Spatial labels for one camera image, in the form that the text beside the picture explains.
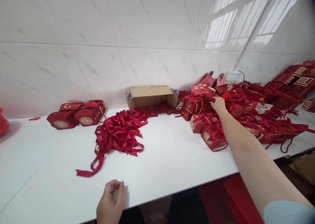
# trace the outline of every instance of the human arm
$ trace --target human arm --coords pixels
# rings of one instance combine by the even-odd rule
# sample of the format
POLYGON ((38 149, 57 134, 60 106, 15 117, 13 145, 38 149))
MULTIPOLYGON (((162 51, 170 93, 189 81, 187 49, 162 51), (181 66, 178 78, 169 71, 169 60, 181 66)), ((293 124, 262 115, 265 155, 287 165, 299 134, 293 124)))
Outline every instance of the human arm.
POLYGON ((124 205, 125 184, 117 180, 108 182, 96 209, 98 224, 118 224, 124 205), (112 194, 118 190, 117 201, 112 201, 112 194))
POLYGON ((211 104, 221 120, 235 164, 262 219, 266 205, 277 200, 293 201, 315 209, 282 173, 255 136, 229 114, 224 99, 215 97, 211 104))

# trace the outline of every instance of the white tile wall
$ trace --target white tile wall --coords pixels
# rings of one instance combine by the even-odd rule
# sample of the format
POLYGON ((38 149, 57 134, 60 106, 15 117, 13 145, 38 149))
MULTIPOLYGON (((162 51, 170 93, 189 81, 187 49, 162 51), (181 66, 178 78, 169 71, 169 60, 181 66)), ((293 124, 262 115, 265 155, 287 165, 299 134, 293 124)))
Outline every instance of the white tile wall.
POLYGON ((0 0, 8 118, 69 100, 126 107, 135 85, 188 89, 206 72, 267 82, 312 59, 312 0, 0 0))

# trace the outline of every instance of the human hand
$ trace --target human hand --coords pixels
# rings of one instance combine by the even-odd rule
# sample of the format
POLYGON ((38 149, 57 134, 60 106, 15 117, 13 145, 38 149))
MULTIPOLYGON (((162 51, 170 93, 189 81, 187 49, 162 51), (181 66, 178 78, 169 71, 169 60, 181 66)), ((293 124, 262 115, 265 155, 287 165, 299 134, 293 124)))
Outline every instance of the human hand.
POLYGON ((96 209, 98 224, 118 224, 124 205, 125 184, 117 180, 108 182, 96 209), (112 201, 112 194, 118 190, 117 201, 112 201))
POLYGON ((225 101, 222 97, 213 97, 213 98, 215 101, 210 102, 210 104, 212 108, 217 112, 217 114, 227 111, 225 107, 225 101))

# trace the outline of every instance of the light blue sleeve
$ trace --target light blue sleeve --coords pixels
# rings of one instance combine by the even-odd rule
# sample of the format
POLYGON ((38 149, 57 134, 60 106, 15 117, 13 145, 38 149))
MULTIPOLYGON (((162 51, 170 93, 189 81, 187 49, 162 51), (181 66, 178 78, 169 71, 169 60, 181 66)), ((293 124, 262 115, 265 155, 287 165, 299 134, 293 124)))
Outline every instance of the light blue sleeve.
POLYGON ((314 224, 315 210, 300 203, 279 200, 265 207, 263 219, 265 224, 314 224))

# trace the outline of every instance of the white table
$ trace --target white table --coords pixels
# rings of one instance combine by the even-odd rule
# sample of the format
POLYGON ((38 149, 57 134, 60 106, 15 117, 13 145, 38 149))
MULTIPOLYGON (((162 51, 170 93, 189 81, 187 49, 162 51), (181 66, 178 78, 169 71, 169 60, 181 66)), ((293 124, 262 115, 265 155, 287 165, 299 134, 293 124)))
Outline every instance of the white table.
MULTIPOLYGON (((108 110, 112 116, 123 109, 108 110)), ((313 113, 290 115, 294 123, 315 129, 313 113)), ((58 131, 46 117, 10 120, 0 138, 0 223, 76 224, 96 217, 105 184, 123 180, 125 208, 137 206, 238 172, 230 149, 212 152, 189 122, 159 115, 140 128, 145 149, 138 157, 112 151, 91 178, 76 176, 94 160, 96 126, 58 131)), ((314 146, 315 134, 297 136, 287 154, 279 145, 267 151, 272 159, 314 146)))

